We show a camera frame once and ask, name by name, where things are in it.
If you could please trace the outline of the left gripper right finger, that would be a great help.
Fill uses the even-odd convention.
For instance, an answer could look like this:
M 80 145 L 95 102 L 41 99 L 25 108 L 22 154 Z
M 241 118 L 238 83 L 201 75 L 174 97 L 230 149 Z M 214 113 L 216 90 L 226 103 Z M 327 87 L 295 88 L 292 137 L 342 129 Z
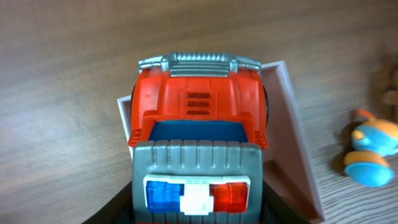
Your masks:
M 263 180 L 261 224 L 309 224 Z

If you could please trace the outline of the blue orange toy figure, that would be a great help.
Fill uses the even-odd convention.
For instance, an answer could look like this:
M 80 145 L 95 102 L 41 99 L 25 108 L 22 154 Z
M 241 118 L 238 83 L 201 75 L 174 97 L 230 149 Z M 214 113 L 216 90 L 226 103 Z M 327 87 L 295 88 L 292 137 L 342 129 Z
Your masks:
M 359 109 L 357 114 L 366 121 L 351 132 L 353 150 L 343 159 L 344 172 L 364 186 L 382 187 L 394 178 L 385 158 L 397 154 L 397 124 L 368 110 Z

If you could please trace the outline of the red toy fire truck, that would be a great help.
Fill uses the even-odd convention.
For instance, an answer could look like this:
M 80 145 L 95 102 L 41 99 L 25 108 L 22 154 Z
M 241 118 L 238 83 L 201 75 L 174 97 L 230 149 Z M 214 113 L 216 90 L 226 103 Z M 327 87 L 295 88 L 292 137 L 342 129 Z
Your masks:
M 131 98 L 135 223 L 259 223 L 268 98 L 261 64 L 226 52 L 138 63 Z

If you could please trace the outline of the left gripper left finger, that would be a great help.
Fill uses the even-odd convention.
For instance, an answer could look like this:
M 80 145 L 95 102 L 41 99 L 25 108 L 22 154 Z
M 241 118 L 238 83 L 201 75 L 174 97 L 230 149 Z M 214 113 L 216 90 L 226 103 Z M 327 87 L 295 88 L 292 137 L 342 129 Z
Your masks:
M 83 224 L 133 224 L 132 182 L 123 187 L 105 206 Z

